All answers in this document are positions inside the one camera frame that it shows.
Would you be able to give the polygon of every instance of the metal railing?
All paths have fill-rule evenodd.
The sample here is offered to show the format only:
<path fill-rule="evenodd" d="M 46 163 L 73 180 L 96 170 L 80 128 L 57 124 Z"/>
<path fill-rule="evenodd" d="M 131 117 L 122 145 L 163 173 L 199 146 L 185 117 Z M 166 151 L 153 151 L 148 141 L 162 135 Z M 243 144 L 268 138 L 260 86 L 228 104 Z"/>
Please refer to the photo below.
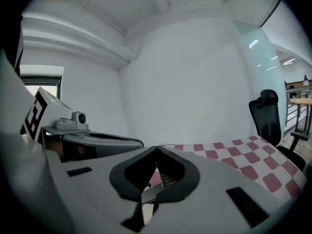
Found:
<path fill-rule="evenodd" d="M 310 91 L 311 87 L 304 87 L 304 88 L 295 88 L 295 89 L 291 89 L 291 90 L 286 90 L 286 102 L 287 102 L 287 105 L 286 105 L 286 123 L 285 123 L 285 127 L 287 127 L 287 123 L 289 121 L 291 121 L 292 119 L 298 117 L 297 121 L 299 120 L 299 117 L 300 117 L 300 114 L 302 112 L 304 112 L 308 106 L 297 106 L 297 107 L 294 107 L 292 108 L 293 106 L 296 106 L 296 104 L 292 104 L 290 102 L 291 99 L 295 99 L 295 98 L 308 98 L 309 97 L 309 91 Z M 295 116 L 291 117 L 290 119 L 288 119 L 288 116 L 293 114 L 293 113 L 296 113 Z"/>

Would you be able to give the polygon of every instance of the floor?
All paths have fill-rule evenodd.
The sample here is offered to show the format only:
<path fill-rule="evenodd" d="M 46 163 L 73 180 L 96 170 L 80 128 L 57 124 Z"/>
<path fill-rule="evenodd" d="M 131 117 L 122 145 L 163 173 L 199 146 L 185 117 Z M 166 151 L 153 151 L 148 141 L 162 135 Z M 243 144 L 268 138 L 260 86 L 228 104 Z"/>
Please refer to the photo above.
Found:
<path fill-rule="evenodd" d="M 303 129 L 304 128 L 304 124 L 305 124 L 305 119 L 302 120 L 299 125 L 298 125 L 298 129 Z M 288 131 L 284 137 L 283 137 L 283 143 L 281 144 L 281 146 L 284 146 L 286 148 L 290 148 L 290 146 L 292 145 L 292 142 L 294 140 L 294 137 L 291 136 L 291 132 L 294 129 Z M 303 159 L 306 162 L 306 166 L 303 170 L 303 173 L 306 175 L 306 177 L 308 176 L 312 176 L 312 137 L 309 138 L 308 141 L 304 141 L 304 140 L 299 140 L 296 148 L 294 150 L 295 153 L 299 154 L 301 157 L 303 157 Z"/>

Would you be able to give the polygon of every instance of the red and white checkered cloth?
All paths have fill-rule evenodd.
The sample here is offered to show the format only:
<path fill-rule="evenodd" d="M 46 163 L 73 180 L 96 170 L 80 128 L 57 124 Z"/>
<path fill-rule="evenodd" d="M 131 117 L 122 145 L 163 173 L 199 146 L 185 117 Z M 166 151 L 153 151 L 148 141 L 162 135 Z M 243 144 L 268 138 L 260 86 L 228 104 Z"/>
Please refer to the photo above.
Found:
<path fill-rule="evenodd" d="M 271 192 L 281 203 L 299 195 L 307 183 L 304 174 L 260 136 L 211 144 L 163 145 L 222 161 Z M 152 186 L 161 183 L 156 171 Z"/>

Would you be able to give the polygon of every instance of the office chair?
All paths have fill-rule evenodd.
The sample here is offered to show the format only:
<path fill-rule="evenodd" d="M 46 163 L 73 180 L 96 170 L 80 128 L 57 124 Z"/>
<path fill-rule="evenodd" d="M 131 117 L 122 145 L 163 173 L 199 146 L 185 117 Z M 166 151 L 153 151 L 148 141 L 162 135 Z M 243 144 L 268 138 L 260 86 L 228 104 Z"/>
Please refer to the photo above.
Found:
<path fill-rule="evenodd" d="M 290 149 L 277 146 L 281 140 L 281 129 L 278 115 L 278 96 L 274 90 L 265 89 L 261 91 L 261 97 L 249 102 L 249 109 L 253 116 L 258 135 L 263 137 L 271 145 L 276 147 L 283 155 L 290 159 L 299 170 L 305 167 L 304 159 L 294 153 L 294 149 L 299 139 L 308 140 L 308 136 L 299 132 L 292 132 L 294 141 Z"/>

